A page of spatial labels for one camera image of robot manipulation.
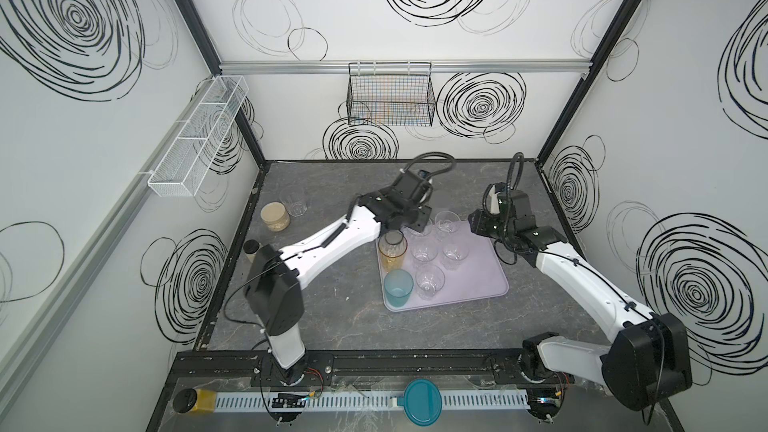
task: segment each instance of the teal plastic cup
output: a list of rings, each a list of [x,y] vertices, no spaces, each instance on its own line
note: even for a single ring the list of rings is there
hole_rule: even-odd
[[[393,307],[405,305],[412,290],[413,277],[401,268],[396,268],[384,277],[386,300]]]

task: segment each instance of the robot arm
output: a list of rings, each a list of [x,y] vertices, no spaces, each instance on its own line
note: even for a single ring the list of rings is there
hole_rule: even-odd
[[[432,173],[408,170],[416,160],[435,154],[452,165]],[[452,157],[438,152],[417,157],[391,186],[356,198],[347,215],[330,226],[279,251],[265,245],[256,253],[245,295],[264,321],[272,354],[287,384],[298,380],[305,369],[297,325],[304,311],[301,290],[330,264],[387,230],[407,226],[422,231],[431,213],[426,205],[432,193],[431,177],[454,164]],[[552,227],[537,227],[528,196],[512,187],[511,177],[512,167],[507,183],[495,184],[504,195],[493,192],[492,186],[487,189],[483,209],[469,216],[472,231],[495,238],[555,280],[611,342],[603,346],[571,341],[552,332],[530,338],[523,342],[521,356],[526,378],[543,380],[553,371],[577,375],[607,386],[632,410],[690,388],[685,326],[673,315],[659,316],[622,292]],[[487,198],[491,207],[486,207]]]

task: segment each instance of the jar lid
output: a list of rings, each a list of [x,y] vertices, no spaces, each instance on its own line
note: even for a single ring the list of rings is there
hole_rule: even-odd
[[[257,240],[246,240],[243,244],[243,252],[245,254],[255,254],[257,250],[259,250],[259,242]]]
[[[286,207],[280,202],[270,202],[261,209],[261,219],[266,224],[278,222],[286,214]]]
[[[416,379],[408,384],[402,402],[406,415],[416,425],[432,425],[442,412],[440,391],[427,379]]]
[[[174,410],[179,414],[186,414],[197,402],[197,391],[195,389],[181,390],[176,397],[174,397]]]

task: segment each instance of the drinking glass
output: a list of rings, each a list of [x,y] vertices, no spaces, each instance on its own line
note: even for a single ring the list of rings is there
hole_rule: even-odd
[[[302,216],[306,212],[306,191],[301,186],[288,186],[280,192],[280,201],[293,217]]]
[[[413,277],[401,268],[396,268],[384,277],[386,300],[393,307],[405,305],[412,290]]]
[[[387,272],[402,267],[406,250],[408,250],[408,241],[399,230],[390,230],[379,237],[379,256]]]
[[[440,240],[446,240],[451,234],[458,230],[461,219],[453,212],[444,210],[438,212],[435,216],[435,229],[437,230],[437,238]]]
[[[411,255],[417,260],[419,265],[427,264],[429,261],[434,260],[439,253],[437,244],[428,239],[422,239],[419,241],[413,241],[411,244]]]
[[[416,284],[418,285],[416,290],[418,296],[426,301],[431,301],[435,298],[435,294],[440,292],[440,289],[446,284],[446,275],[442,273],[440,267],[426,264],[418,270]]]
[[[466,242],[449,239],[442,244],[442,257],[440,263],[446,270],[456,270],[464,263],[469,255],[469,246]]]

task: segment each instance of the lavender tray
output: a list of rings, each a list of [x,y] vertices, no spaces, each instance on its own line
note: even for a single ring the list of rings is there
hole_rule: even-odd
[[[416,288],[418,287],[416,284],[415,266],[417,260],[411,255],[410,247],[411,244],[415,244],[419,241],[431,240],[438,245],[440,241],[437,239],[435,230],[432,230],[432,233],[425,237],[413,235],[409,233],[408,230],[409,229],[404,229],[406,240],[408,240],[408,251],[406,251],[406,257],[403,260],[402,268],[413,276],[414,281],[413,292],[408,296],[408,302],[402,307],[395,308],[386,300],[386,294],[384,293],[384,276],[386,275],[386,272],[382,268],[381,261],[378,259],[379,253],[376,253],[379,262],[379,278],[381,279],[382,284],[382,297],[384,298],[384,305],[390,311],[409,311],[415,308],[474,301],[479,298],[499,297],[509,291],[507,276],[504,275],[502,264],[498,261],[498,258],[493,251],[493,243],[491,242],[491,239],[473,234],[469,231],[469,224],[464,221],[455,232],[455,235],[460,240],[469,244],[471,249],[469,256],[466,257],[464,263],[458,270],[450,271],[446,270],[440,264],[440,256],[442,254],[442,252],[440,252],[437,258],[430,263],[440,267],[446,275],[446,284],[431,301],[422,299],[416,292]]]

